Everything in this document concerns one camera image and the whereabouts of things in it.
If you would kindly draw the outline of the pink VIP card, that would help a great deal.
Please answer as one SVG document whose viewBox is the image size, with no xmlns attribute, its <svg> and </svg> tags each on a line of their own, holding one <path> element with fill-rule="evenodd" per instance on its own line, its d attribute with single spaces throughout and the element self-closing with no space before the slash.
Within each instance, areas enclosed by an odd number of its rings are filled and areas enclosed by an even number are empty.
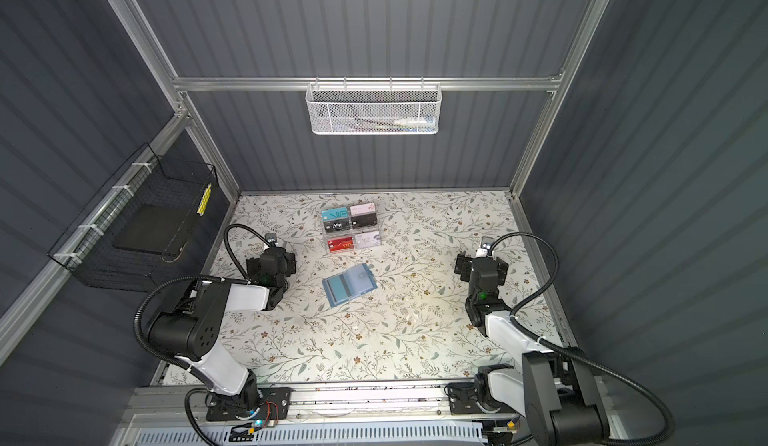
<svg viewBox="0 0 768 446">
<path fill-rule="evenodd" d="M 376 212 L 376 205 L 373 202 L 355 204 L 350 206 L 349 211 L 352 217 L 374 214 Z"/>
</svg>

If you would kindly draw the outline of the clear acrylic card display stand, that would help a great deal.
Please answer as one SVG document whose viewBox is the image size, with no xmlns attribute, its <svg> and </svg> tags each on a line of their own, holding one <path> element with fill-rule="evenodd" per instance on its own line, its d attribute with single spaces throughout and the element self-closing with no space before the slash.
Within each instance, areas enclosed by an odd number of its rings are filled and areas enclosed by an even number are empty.
<svg viewBox="0 0 768 446">
<path fill-rule="evenodd" d="M 373 230 L 379 230 L 380 233 L 381 233 L 381 228 L 380 228 L 380 225 L 379 225 L 379 215 L 378 215 L 378 208 L 377 208 L 377 206 L 376 206 L 376 212 L 375 213 L 378 216 L 378 224 L 376 226 L 360 228 L 360 229 L 353 229 L 352 228 L 352 230 L 342 231 L 342 232 L 336 233 L 336 234 L 326 234 L 325 233 L 324 227 L 323 227 L 323 221 L 322 221 L 322 217 L 321 217 L 321 213 L 320 213 L 321 224 L 322 224 L 322 229 L 323 229 L 323 233 L 324 233 L 324 241 L 325 241 L 325 245 L 326 245 L 327 249 L 328 249 L 328 246 L 327 246 L 326 241 L 328 240 L 328 238 L 334 238 L 334 237 L 339 237 L 339 236 L 348 236 L 348 235 L 354 236 L 356 233 L 368 232 L 368 231 L 373 231 Z M 328 249 L 328 251 L 330 253 L 341 253 L 341 252 L 356 251 L 356 250 L 361 250 L 361 249 L 354 248 L 354 250 L 346 250 L 346 251 L 340 251 L 340 252 L 330 252 L 329 249 Z"/>
</svg>

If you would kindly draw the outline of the red VIP card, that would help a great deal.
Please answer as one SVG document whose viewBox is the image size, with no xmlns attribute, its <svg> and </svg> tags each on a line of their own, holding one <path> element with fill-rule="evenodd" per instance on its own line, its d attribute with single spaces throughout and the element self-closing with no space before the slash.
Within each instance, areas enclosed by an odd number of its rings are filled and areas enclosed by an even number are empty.
<svg viewBox="0 0 768 446">
<path fill-rule="evenodd" d="M 328 238 L 326 243 L 330 252 L 354 250 L 355 248 L 354 237 L 351 235 Z"/>
</svg>

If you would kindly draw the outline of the black gold-line VIP card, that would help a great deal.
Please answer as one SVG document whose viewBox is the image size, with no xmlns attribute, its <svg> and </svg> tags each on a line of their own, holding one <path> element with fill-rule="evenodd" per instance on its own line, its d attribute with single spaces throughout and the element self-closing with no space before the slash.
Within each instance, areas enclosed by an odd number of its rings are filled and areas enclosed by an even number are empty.
<svg viewBox="0 0 768 446">
<path fill-rule="evenodd" d="M 352 216 L 351 218 L 351 225 L 353 229 L 376 226 L 377 224 L 378 216 L 376 213 Z"/>
</svg>

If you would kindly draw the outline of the black silver VIP card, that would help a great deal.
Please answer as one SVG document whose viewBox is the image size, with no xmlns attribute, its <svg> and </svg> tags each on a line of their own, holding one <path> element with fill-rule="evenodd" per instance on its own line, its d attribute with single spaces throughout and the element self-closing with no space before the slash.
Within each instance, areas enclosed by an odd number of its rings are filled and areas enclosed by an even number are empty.
<svg viewBox="0 0 768 446">
<path fill-rule="evenodd" d="M 323 227 L 326 234 L 336 234 L 342 231 L 352 230 L 348 218 L 336 218 L 334 220 L 324 221 Z"/>
</svg>

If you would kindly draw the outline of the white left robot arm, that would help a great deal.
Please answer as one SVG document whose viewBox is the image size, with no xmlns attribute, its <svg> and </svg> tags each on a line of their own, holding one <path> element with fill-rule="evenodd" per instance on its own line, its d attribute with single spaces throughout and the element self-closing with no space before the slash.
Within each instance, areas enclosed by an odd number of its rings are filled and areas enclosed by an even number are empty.
<svg viewBox="0 0 768 446">
<path fill-rule="evenodd" d="M 233 311 L 270 311 L 282 300 L 288 278 L 297 270 L 296 256 L 282 246 L 271 246 L 246 264 L 246 277 L 184 277 L 164 283 L 166 288 L 188 286 L 188 297 L 158 312 L 142 328 L 148 303 L 157 287 L 134 316 L 134 332 L 145 350 L 174 364 L 201 381 L 208 391 L 222 396 L 243 395 L 254 378 L 219 341 L 224 316 Z"/>
</svg>

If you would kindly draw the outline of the teal VIP card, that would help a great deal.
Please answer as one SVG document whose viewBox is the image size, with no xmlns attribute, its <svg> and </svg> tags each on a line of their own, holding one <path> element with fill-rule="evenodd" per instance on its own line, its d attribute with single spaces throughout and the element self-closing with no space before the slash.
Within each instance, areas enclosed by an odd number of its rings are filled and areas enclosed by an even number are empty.
<svg viewBox="0 0 768 446">
<path fill-rule="evenodd" d="M 342 221 L 349 217 L 349 210 L 347 207 L 336 207 L 326 209 L 321 212 L 322 221 Z"/>
</svg>

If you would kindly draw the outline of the pens in white basket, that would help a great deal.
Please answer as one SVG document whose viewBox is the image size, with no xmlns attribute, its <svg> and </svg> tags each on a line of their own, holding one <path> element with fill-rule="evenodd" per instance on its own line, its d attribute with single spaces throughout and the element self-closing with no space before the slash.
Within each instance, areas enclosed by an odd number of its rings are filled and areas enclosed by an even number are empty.
<svg viewBox="0 0 768 446">
<path fill-rule="evenodd" d="M 438 130 L 434 116 L 362 117 L 354 116 L 340 124 L 349 131 L 384 131 L 394 133 L 432 134 Z"/>
</svg>

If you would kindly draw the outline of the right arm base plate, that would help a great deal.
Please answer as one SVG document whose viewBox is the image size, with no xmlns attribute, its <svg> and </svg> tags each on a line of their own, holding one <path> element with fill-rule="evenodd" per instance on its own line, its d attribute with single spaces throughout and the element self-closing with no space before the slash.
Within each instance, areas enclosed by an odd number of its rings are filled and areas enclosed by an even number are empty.
<svg viewBox="0 0 768 446">
<path fill-rule="evenodd" d="M 474 382 L 451 382 L 443 387 L 443 393 L 452 415 L 515 414 L 503 403 L 488 399 L 479 392 Z"/>
</svg>

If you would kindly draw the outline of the yellow marker pen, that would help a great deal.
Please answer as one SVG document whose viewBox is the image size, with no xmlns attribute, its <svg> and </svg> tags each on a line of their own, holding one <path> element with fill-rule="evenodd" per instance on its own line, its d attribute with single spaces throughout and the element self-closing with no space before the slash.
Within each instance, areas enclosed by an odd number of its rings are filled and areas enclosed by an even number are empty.
<svg viewBox="0 0 768 446">
<path fill-rule="evenodd" d="M 206 188 L 203 190 L 202 196 L 200 197 L 200 200 L 196 209 L 196 214 L 198 216 L 204 216 L 211 194 L 212 194 L 212 184 L 208 183 L 206 185 Z"/>
</svg>

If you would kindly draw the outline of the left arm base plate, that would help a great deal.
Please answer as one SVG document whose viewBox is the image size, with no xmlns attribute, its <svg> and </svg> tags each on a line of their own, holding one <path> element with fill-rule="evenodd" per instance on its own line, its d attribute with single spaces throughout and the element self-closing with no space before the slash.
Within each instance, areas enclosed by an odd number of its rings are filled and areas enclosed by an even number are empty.
<svg viewBox="0 0 768 446">
<path fill-rule="evenodd" d="M 209 422 L 253 420 L 280 421 L 287 417 L 293 390 L 289 387 L 259 388 L 239 395 L 226 396 L 208 393 L 205 404 Z"/>
</svg>

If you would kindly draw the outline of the blue leather card wallet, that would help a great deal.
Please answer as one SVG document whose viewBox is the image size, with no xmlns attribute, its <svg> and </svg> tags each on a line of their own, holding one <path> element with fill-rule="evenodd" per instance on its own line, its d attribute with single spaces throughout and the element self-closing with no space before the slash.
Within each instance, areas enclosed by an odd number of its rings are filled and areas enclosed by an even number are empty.
<svg viewBox="0 0 768 446">
<path fill-rule="evenodd" d="M 361 263 L 324 278 L 322 286 L 329 305 L 336 307 L 375 290 L 377 282 L 369 266 Z"/>
</svg>

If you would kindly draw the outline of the black pad in basket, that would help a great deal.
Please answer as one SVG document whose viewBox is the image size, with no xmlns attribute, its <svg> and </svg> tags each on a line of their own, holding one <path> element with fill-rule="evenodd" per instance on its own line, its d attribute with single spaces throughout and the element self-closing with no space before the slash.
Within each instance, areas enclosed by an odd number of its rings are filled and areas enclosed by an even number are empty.
<svg viewBox="0 0 768 446">
<path fill-rule="evenodd" d="M 116 235 L 115 248 L 155 255 L 176 256 L 182 250 L 182 226 L 187 211 L 151 204 L 142 205 Z"/>
</svg>

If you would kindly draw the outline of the white diamond VIP card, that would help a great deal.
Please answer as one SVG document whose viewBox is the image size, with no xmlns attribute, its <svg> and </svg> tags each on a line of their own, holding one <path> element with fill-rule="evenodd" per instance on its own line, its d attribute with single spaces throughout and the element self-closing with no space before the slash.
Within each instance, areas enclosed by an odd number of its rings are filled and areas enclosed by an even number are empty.
<svg viewBox="0 0 768 446">
<path fill-rule="evenodd" d="M 382 244 L 382 237 L 379 230 L 373 230 L 356 233 L 353 236 L 353 241 L 356 249 L 365 249 L 380 246 Z"/>
</svg>

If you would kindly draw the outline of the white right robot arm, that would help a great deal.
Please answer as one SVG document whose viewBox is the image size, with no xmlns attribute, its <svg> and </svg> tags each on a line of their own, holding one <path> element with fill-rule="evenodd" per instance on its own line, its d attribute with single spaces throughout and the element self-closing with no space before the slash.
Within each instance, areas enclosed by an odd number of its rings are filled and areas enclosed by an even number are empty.
<svg viewBox="0 0 768 446">
<path fill-rule="evenodd" d="M 528 337 L 512 323 L 514 316 L 499 292 L 507 270 L 501 259 L 463 253 L 454 266 L 454 273 L 468 284 L 465 310 L 471 325 L 512 358 L 510 365 L 478 370 L 478 403 L 491 410 L 507 406 L 521 414 L 540 445 L 607 439 L 609 421 L 589 367 Z"/>
</svg>

